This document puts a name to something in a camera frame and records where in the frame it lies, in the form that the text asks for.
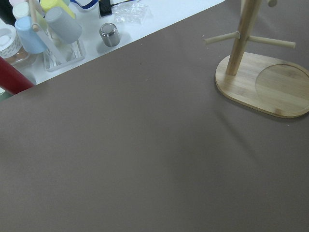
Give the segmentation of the wooden cup storage rack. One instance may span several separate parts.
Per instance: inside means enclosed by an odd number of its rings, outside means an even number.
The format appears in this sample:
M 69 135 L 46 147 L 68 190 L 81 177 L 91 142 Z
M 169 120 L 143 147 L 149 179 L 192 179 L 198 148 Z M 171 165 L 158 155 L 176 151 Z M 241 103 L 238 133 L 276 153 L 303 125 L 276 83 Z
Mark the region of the wooden cup storage rack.
M 295 118 L 309 111 L 309 72 L 282 59 L 245 51 L 247 43 L 295 48 L 294 42 L 257 37 L 251 34 L 261 1 L 241 1 L 238 29 L 205 39 L 205 44 L 234 39 L 231 54 L 217 66 L 215 83 L 228 99 L 260 112 Z

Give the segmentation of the light blue plastic cup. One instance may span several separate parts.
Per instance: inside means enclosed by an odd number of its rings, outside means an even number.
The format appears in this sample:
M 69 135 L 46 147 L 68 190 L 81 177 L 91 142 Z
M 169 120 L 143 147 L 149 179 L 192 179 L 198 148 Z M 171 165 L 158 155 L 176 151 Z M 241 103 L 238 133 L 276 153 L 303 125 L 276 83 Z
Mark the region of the light blue plastic cup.
M 31 54 L 39 54 L 44 52 L 47 46 L 33 31 L 31 23 L 30 16 L 25 16 L 17 19 L 14 26 L 24 50 Z

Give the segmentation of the clear plastic bag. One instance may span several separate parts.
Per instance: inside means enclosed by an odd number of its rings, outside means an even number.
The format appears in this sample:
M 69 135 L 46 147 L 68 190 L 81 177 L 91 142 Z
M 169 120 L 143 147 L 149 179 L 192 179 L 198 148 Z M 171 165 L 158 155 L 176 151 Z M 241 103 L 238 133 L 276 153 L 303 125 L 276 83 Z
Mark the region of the clear plastic bag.
M 129 24 L 142 24 L 152 17 L 149 6 L 139 1 L 120 3 L 112 8 L 112 14 L 116 22 Z

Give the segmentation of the grey plastic cup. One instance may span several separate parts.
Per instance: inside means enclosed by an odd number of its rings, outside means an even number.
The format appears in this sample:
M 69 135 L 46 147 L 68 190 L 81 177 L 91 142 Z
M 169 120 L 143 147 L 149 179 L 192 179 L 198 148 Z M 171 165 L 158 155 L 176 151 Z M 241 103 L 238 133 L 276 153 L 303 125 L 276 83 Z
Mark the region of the grey plastic cup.
M 48 10 L 45 20 L 64 44 L 77 41 L 82 34 L 82 27 L 61 7 Z

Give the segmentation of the white tape roll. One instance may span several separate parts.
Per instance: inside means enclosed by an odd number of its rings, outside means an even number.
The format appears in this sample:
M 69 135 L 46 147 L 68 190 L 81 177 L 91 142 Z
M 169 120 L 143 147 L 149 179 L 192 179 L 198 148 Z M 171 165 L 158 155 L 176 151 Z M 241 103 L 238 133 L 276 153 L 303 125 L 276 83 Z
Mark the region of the white tape roll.
M 24 58 L 24 50 L 12 25 L 0 27 L 0 56 L 10 64 L 16 64 Z

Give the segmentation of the small black square device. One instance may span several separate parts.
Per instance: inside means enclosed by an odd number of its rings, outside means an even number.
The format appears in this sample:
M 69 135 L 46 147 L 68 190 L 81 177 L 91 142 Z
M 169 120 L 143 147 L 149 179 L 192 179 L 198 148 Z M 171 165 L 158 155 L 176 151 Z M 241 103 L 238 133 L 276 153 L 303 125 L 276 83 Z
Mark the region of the small black square device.
M 112 14 L 112 5 L 110 0 L 98 1 L 99 16 L 105 17 Z

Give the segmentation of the small steel cup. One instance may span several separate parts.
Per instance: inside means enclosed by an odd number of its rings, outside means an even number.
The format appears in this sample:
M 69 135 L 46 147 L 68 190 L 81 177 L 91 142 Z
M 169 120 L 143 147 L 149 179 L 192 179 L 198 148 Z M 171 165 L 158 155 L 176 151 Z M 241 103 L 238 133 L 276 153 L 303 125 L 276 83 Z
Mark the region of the small steel cup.
M 99 29 L 99 34 L 104 44 L 108 47 L 117 46 L 121 41 L 118 29 L 113 23 L 103 24 Z

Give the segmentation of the red cylinder bottle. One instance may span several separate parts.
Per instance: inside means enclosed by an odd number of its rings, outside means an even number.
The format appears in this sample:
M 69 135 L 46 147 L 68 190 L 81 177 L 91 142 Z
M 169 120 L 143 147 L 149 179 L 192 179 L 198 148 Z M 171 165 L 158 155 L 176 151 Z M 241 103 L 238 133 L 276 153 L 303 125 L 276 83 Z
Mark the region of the red cylinder bottle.
M 22 73 L 15 69 L 5 59 L 0 58 L 0 87 L 12 95 L 33 87 Z

